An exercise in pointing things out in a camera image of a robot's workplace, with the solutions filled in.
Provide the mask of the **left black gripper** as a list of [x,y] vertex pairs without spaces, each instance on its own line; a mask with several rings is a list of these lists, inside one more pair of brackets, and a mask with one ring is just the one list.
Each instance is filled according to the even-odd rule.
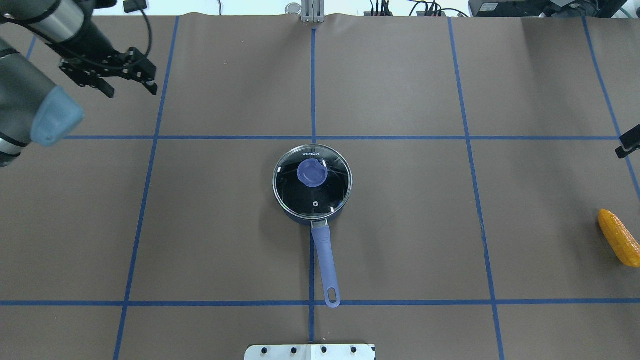
[[147,55],[135,47],[124,53],[115,52],[101,60],[89,60],[87,57],[62,58],[59,70],[79,87],[96,88],[109,99],[115,96],[114,87],[105,81],[110,77],[142,84],[151,95],[158,93],[157,70],[151,70],[151,61]]

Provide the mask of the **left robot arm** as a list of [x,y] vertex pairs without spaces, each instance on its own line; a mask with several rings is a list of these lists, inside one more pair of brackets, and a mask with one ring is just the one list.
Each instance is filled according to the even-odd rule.
[[[3,0],[1,23],[24,28],[59,55],[58,68],[78,87],[89,87],[112,99],[115,89],[108,78],[141,84],[156,95],[157,66],[149,55],[153,28],[141,0],[147,30],[147,48],[114,48],[93,21],[98,9],[116,6],[115,0]],[[68,136],[84,119],[85,111],[60,86],[32,64],[6,40],[0,59],[0,157],[7,167],[31,143],[50,147]]]

